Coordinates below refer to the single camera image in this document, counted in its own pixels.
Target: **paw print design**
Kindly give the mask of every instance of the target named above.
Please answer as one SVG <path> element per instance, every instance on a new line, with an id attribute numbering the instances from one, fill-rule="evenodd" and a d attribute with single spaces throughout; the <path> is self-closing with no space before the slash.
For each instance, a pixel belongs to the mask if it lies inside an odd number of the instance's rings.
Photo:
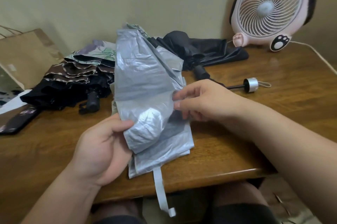
<path id="1" fill-rule="evenodd" d="M 273 40 L 272 44 L 270 45 L 270 49 L 272 51 L 279 51 L 285 46 L 287 46 L 289 41 L 290 41 L 290 38 L 288 36 L 279 35 Z"/>

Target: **black shorts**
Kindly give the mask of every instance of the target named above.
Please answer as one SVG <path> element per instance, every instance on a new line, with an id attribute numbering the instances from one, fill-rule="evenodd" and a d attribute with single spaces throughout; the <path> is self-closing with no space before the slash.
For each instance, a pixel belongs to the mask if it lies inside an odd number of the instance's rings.
<path id="1" fill-rule="evenodd" d="M 267 206 L 245 203 L 213 208 L 206 214 L 204 223 L 279 224 Z M 95 224 L 144 224 L 144 222 L 132 216 L 120 215 L 100 220 Z"/>

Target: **wooden table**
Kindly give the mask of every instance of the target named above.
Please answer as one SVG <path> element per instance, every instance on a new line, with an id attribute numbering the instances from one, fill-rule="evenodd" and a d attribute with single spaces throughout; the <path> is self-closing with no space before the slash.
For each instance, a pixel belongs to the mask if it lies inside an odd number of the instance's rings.
<path id="1" fill-rule="evenodd" d="M 207 67 L 226 85 L 248 77 L 270 82 L 254 94 L 238 94 L 272 107 L 305 127 L 337 141 L 337 76 L 305 46 L 290 44 L 271 53 L 247 48 L 246 61 Z M 187 83 L 192 73 L 183 74 Z M 18 135 L 0 137 L 0 223 L 17 223 L 70 161 L 83 131 L 111 114 L 109 97 L 101 110 L 79 115 L 78 108 L 44 111 Z M 191 154 L 162 167 L 166 192 L 257 178 L 275 172 L 251 143 L 217 124 L 192 124 Z M 154 195 L 152 173 L 128 179 L 127 171 L 102 188 L 95 202 Z"/>

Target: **hand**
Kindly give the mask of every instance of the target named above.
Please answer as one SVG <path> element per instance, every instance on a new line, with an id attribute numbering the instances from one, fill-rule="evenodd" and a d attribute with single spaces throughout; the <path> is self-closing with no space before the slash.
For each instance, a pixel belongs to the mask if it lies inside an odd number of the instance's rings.
<path id="1" fill-rule="evenodd" d="M 74 179 L 103 186 L 116 179 L 132 156 L 123 131 L 133 121 L 121 121 L 118 114 L 106 118 L 86 130 L 80 137 L 67 169 Z"/>
<path id="2" fill-rule="evenodd" d="M 235 117 L 241 107 L 250 102 L 208 79 L 187 85 L 173 96 L 173 100 L 181 100 L 174 103 L 174 108 L 183 112 L 184 119 L 190 114 L 197 121 Z"/>

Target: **fan grille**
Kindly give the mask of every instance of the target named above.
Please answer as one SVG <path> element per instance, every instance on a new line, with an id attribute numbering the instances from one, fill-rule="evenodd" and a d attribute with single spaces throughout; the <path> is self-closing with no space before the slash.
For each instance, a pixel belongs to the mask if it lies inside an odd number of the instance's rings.
<path id="1" fill-rule="evenodd" d="M 242 0 L 238 20 L 242 30 L 250 36 L 272 36 L 295 19 L 302 2 L 303 0 Z"/>

